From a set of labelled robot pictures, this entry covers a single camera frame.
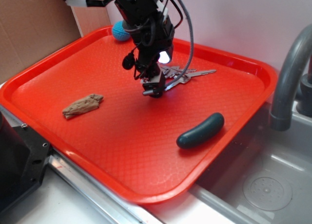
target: teal yarn ball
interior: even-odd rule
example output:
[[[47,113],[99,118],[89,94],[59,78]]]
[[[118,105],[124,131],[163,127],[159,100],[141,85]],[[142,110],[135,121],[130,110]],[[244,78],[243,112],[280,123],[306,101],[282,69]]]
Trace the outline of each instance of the teal yarn ball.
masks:
[[[122,21],[118,21],[112,28],[113,37],[119,41],[126,41],[130,38],[130,34],[127,33],[122,27]]]

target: tray rim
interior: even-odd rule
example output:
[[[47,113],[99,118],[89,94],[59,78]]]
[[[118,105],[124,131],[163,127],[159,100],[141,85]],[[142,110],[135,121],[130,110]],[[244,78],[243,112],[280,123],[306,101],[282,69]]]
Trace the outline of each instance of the tray rim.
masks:
[[[63,47],[62,49],[54,52],[53,54],[49,55],[48,57],[42,59],[41,61],[35,63],[34,65],[30,66],[21,73],[9,79],[0,89],[0,104],[2,104],[5,108],[7,108],[16,117],[20,118],[23,122],[33,127],[38,133],[42,134],[48,140],[54,139],[53,140],[54,145],[64,144],[65,142],[63,142],[61,139],[55,138],[53,134],[49,132],[49,130],[44,128],[44,126],[38,124],[35,120],[28,117],[22,110],[20,110],[13,103],[11,103],[10,95],[14,92],[16,87],[23,85],[32,78],[36,77],[37,75],[43,73],[44,71],[56,65],[57,63],[61,62],[65,58],[76,53],[82,48],[88,46],[90,42],[92,43],[102,37],[111,35],[112,34],[111,28],[112,26],[106,26],[97,29],[89,33],[88,35]],[[187,53],[187,51],[189,50],[189,42],[187,41],[175,38],[174,44],[179,44],[179,47],[175,47],[175,51]],[[198,162],[197,166],[185,177],[185,179],[179,185],[160,194],[154,194],[149,196],[146,194],[143,195],[135,193],[130,188],[123,186],[122,184],[120,184],[120,181],[117,181],[109,174],[98,169],[95,165],[92,165],[90,162],[86,161],[77,154],[71,155],[70,160],[73,161],[78,166],[80,166],[81,163],[83,162],[85,171],[90,173],[97,180],[99,180],[98,178],[100,177],[101,180],[99,181],[101,183],[103,183],[104,180],[105,181],[104,184],[108,188],[112,189],[121,197],[137,204],[142,205],[163,202],[188,190],[193,184],[193,182],[195,182],[195,180],[201,175],[201,173],[210,165],[210,163],[212,162],[211,158],[212,157],[216,158],[224,150],[224,148],[228,145],[231,139],[235,137],[235,135],[239,132],[239,130],[249,121],[249,119],[257,112],[257,110],[267,100],[267,98],[274,91],[277,82],[277,74],[275,70],[270,65],[255,59],[236,55],[233,53],[225,52],[219,49],[199,44],[195,44],[194,57],[202,58],[204,56],[203,52],[207,50],[218,56],[229,57],[231,58],[231,61],[234,60],[233,63],[226,64],[227,67],[233,68],[234,66],[237,66],[238,63],[241,66],[240,70],[245,72],[247,70],[247,67],[252,67],[251,71],[248,70],[248,73],[251,73],[259,77],[261,81],[264,83],[265,90],[259,96],[259,98],[257,98],[257,100],[253,102],[250,105],[250,107],[242,114],[242,116],[233,124],[233,126],[226,132],[225,136],[221,138],[217,142],[217,144],[215,144],[211,148],[209,153],[207,153],[201,161]]]

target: sink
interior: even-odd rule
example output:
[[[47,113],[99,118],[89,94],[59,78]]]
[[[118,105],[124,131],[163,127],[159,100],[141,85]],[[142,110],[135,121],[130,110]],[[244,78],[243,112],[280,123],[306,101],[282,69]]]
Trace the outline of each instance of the sink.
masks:
[[[237,223],[312,220],[312,119],[293,113],[284,132],[268,126],[266,103],[197,180]]]

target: orange tray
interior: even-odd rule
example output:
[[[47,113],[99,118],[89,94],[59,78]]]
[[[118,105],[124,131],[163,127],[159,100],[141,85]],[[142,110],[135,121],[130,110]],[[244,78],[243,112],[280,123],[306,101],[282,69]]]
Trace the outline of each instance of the orange tray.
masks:
[[[171,66],[184,67],[189,43],[175,39]],[[0,103],[53,147],[128,201],[150,204],[186,191],[273,92],[275,71],[265,63],[195,45],[190,68],[216,69],[193,77],[161,98],[143,96],[123,58],[133,49],[111,27],[71,43],[10,79]],[[89,94],[100,108],[66,120],[62,110]],[[214,112],[223,129],[194,149],[177,137]]]

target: faucet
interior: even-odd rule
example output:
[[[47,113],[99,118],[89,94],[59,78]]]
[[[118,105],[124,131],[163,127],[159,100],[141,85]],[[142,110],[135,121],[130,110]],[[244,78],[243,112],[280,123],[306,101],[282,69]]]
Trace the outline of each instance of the faucet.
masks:
[[[297,111],[312,117],[312,24],[304,28],[291,46],[281,69],[273,102],[269,125],[277,131],[286,131],[291,125],[294,100]],[[308,63],[308,73],[303,71]]]

